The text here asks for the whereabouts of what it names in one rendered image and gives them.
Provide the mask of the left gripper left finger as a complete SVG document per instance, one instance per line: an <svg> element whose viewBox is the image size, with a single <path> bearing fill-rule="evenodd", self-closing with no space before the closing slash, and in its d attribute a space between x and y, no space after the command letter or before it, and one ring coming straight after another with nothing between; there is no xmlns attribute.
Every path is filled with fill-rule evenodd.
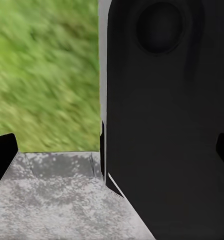
<svg viewBox="0 0 224 240"><path fill-rule="evenodd" d="M0 136L0 180L18 153L15 135L13 133Z"/></svg>

